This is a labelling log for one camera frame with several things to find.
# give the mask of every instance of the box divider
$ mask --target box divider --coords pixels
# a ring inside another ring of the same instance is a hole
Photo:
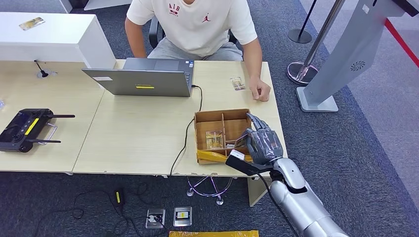
[[[226,148],[227,148],[227,145],[225,144],[225,123],[224,123],[224,113],[221,113],[221,121],[222,121],[222,124],[223,124],[223,136],[222,136],[222,138],[223,138],[223,148],[224,148],[224,149],[226,149]]]

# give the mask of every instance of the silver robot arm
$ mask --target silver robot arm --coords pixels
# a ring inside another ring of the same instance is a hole
[[[274,180],[271,194],[296,225],[304,237],[348,237],[332,220],[322,201],[305,181],[299,168],[289,158],[280,158],[274,163],[283,181]]]
[[[256,130],[247,129],[242,138],[247,137],[246,146],[253,163],[229,155],[226,165],[247,175],[270,172],[269,191],[273,201],[284,209],[303,237],[348,237],[332,220],[294,161],[282,157],[283,149],[276,132],[258,117],[252,114],[248,117]]]

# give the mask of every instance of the hand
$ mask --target hand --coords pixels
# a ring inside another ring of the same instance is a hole
[[[271,87],[259,78],[251,79],[250,91],[253,95],[254,100],[266,102],[269,100],[269,93],[271,91]]]

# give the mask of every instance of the laptop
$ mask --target laptop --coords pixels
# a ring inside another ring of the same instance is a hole
[[[190,97],[194,62],[127,58],[122,69],[82,71],[114,95]]]

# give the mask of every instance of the light wood tabletop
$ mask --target light wood tabletop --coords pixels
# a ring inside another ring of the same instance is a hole
[[[68,172],[71,173],[93,116],[103,95],[103,88],[84,74],[84,63],[41,63],[41,67],[58,74],[38,78],[34,62],[0,61],[0,110],[3,130],[22,109],[48,108],[55,114],[76,115],[75,118],[52,119],[58,126],[53,136],[60,144],[34,144],[28,153],[0,152],[1,171]],[[44,129],[38,137],[50,132]]]
[[[123,63],[118,60],[117,67]],[[196,61],[193,84],[203,90],[202,110],[250,109],[278,133],[286,157],[273,91],[269,102],[255,101],[248,89],[234,90],[230,78],[235,77],[248,81],[243,62]],[[266,62],[261,78],[272,87]],[[191,98],[115,96],[105,91],[73,172],[169,175],[200,100],[198,88],[193,88]],[[193,124],[188,130],[186,151],[179,157],[173,175],[246,177],[222,163],[199,165]]]

